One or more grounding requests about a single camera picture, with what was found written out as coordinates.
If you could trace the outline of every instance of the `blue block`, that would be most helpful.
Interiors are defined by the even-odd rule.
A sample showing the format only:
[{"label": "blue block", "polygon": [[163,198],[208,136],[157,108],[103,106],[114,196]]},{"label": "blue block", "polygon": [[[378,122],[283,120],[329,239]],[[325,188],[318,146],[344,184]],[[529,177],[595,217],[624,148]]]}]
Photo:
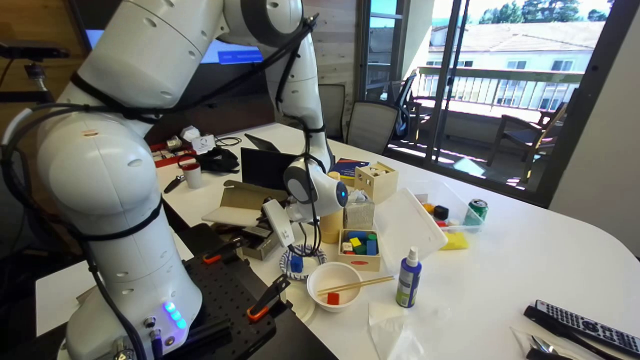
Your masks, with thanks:
[{"label": "blue block", "polygon": [[297,273],[301,273],[302,272],[302,268],[303,268],[303,263],[302,263],[302,258],[297,256],[297,255],[293,255],[291,256],[291,271],[292,272],[297,272]]},{"label": "blue block", "polygon": [[376,247],[377,247],[376,243],[377,243],[376,240],[367,241],[367,255],[369,256],[378,255],[378,251],[376,250]]},{"label": "blue block", "polygon": [[350,231],[347,233],[347,241],[349,239],[358,238],[360,241],[367,241],[367,233],[365,231]]}]

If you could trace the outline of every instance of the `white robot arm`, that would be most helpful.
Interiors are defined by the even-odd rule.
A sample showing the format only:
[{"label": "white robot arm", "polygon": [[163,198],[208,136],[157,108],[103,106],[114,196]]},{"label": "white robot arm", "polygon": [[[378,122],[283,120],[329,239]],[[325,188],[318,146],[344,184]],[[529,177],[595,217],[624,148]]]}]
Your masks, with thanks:
[{"label": "white robot arm", "polygon": [[[171,108],[215,38],[257,45],[267,57],[299,30],[301,20],[300,0],[123,0],[78,75],[126,106]],[[302,221],[312,219],[314,212],[320,217],[343,207],[346,188],[326,175],[333,157],[322,130],[310,35],[298,54],[278,105],[311,130],[307,156],[284,174],[298,200],[287,213]],[[286,63],[284,58],[267,71],[272,98]],[[58,102],[102,105],[74,84]],[[38,134],[40,177],[81,233],[117,234],[158,214],[138,232],[88,242],[110,297],[140,335],[147,358],[152,358],[151,330],[175,339],[163,347],[164,353],[175,350],[202,304],[159,205],[155,166],[143,140],[150,127],[112,113],[79,112],[48,120]],[[179,310],[178,320],[167,316],[168,307]],[[60,359],[101,358],[124,336],[120,322],[94,291],[69,320]]]}]

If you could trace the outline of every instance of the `white mug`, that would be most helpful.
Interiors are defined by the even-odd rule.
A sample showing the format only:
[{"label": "white mug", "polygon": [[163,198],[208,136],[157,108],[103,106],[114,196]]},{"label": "white mug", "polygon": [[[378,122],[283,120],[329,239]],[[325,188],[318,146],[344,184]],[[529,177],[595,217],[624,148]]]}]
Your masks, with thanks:
[{"label": "white mug", "polygon": [[182,166],[182,172],[184,178],[187,181],[187,186],[190,189],[197,189],[202,187],[202,169],[200,164],[192,163]]}]

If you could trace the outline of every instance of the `sky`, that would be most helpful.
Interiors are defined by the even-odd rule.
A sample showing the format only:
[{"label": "sky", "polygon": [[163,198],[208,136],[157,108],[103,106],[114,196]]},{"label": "sky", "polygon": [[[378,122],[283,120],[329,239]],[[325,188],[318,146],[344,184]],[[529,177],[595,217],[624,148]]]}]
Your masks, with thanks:
[{"label": "sky", "polygon": [[[395,13],[397,0],[371,0],[372,13]],[[471,19],[480,19],[485,10],[491,8],[501,8],[506,2],[511,0],[470,0],[469,17]],[[524,0],[516,0],[520,6],[524,4]],[[448,19],[451,16],[451,5],[453,0],[435,0],[433,7],[434,19]],[[604,13],[609,13],[609,5],[607,0],[580,0],[580,15],[587,17],[592,10],[597,9]],[[371,26],[373,28],[393,26],[394,21],[388,19],[372,19]]]}]

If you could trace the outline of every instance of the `green can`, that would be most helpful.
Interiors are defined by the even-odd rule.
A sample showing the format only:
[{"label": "green can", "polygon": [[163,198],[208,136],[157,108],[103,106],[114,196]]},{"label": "green can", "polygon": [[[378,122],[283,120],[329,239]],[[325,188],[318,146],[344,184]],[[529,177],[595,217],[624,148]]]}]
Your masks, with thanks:
[{"label": "green can", "polygon": [[483,199],[473,199],[469,202],[469,209],[462,223],[465,226],[482,225],[489,212],[489,205]]}]

